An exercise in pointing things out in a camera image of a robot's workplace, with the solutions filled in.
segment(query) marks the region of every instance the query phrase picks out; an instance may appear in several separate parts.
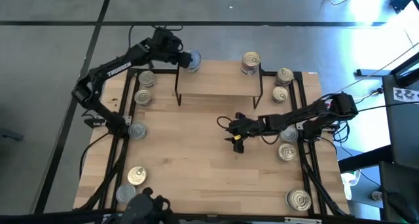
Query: metal can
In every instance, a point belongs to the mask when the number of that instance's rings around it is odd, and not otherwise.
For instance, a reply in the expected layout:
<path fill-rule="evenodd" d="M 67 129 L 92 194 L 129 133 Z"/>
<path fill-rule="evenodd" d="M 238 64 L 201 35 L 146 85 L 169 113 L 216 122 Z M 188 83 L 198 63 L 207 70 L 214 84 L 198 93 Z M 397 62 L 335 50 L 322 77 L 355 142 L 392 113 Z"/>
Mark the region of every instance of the metal can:
<path fill-rule="evenodd" d="M 128 181 L 132 185 L 141 185 L 147 178 L 147 171 L 140 166 L 131 168 L 128 172 Z"/>
<path fill-rule="evenodd" d="M 290 69 L 281 68 L 276 73 L 275 85 L 287 86 L 289 85 L 289 83 L 291 83 L 291 81 L 293 81 L 293 79 L 294 79 L 294 73 Z"/>
<path fill-rule="evenodd" d="M 151 103 L 151 92 L 148 90 L 137 91 L 134 100 L 141 106 L 148 106 Z"/>
<path fill-rule="evenodd" d="M 155 74 L 152 71 L 143 71 L 138 76 L 139 83 L 145 87 L 152 87 L 155 84 Z"/>
<path fill-rule="evenodd" d="M 288 98 L 288 91 L 284 87 L 277 86 L 272 91 L 272 100 L 275 103 L 282 103 Z"/>
<path fill-rule="evenodd" d="M 142 122 L 135 122 L 128 128 L 128 135 L 134 140 L 140 140 L 147 135 L 147 130 Z"/>
<path fill-rule="evenodd" d="M 284 162 L 289 162 L 295 158 L 296 153 L 292 145 L 285 143 L 280 145 L 278 149 L 278 158 Z"/>
<path fill-rule="evenodd" d="M 117 189 L 117 201 L 121 204 L 127 204 L 136 195 L 136 188 L 127 183 L 120 185 Z"/>
<path fill-rule="evenodd" d="M 306 191 L 293 189 L 285 194 L 285 203 L 296 211 L 307 211 L 312 206 L 312 199 Z"/>
<path fill-rule="evenodd" d="M 201 53 L 197 50 L 188 50 L 187 52 L 191 54 L 192 61 L 189 63 L 187 68 L 184 68 L 184 70 L 188 73 L 195 73 L 198 71 L 201 64 Z"/>
<path fill-rule="evenodd" d="M 242 58 L 242 72 L 253 75 L 261 64 L 261 57 L 256 52 L 246 52 Z"/>
<path fill-rule="evenodd" d="M 294 126 L 288 126 L 287 129 L 281 132 L 280 137 L 283 142 L 293 143 L 298 139 L 299 132 Z"/>

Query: concrete floor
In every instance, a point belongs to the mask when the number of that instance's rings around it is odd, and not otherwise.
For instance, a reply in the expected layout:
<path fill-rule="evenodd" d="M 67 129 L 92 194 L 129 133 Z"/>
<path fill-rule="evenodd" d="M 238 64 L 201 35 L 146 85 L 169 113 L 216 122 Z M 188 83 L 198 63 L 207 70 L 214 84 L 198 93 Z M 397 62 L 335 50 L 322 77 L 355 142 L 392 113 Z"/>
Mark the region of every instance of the concrete floor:
<path fill-rule="evenodd" d="M 0 20 L 96 21 L 102 3 L 103 0 L 0 0 Z M 198 49 L 203 59 L 239 60 L 243 52 L 256 50 L 265 69 L 316 71 L 325 94 L 355 81 L 355 69 L 378 69 L 417 40 L 411 31 L 414 28 L 407 28 L 400 21 L 388 0 L 350 0 L 337 7 L 324 0 L 111 0 L 105 20 L 389 22 L 377 28 L 185 27 L 176 33 L 186 49 Z M 93 29 L 0 26 L 1 126 L 26 135 L 22 142 L 0 138 L 0 214 L 32 211 Z M 152 31 L 135 27 L 133 43 L 149 37 Z M 124 53 L 127 34 L 128 27 L 103 27 L 90 67 Z M 380 79 L 368 79 L 347 92 L 364 96 L 380 85 Z M 383 103 L 382 96 L 377 96 L 365 100 L 359 108 Z M 91 133 L 78 117 L 81 113 L 78 108 L 46 212 L 70 210 L 73 206 L 79 159 Z M 389 144 L 384 110 L 359 115 L 350 125 L 346 147 L 369 151 Z M 371 127 L 380 133 L 370 135 Z"/>

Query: wooden shelf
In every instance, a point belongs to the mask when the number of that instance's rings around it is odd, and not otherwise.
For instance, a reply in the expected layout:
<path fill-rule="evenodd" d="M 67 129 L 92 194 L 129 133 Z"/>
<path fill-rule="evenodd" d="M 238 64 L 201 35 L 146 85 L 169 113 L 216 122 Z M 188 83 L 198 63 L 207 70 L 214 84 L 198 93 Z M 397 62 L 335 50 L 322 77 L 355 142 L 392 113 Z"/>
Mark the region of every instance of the wooden shelf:
<path fill-rule="evenodd" d="M 240 61 L 204 60 L 196 73 L 179 69 L 177 92 L 182 95 L 259 96 L 259 73 L 246 75 Z"/>

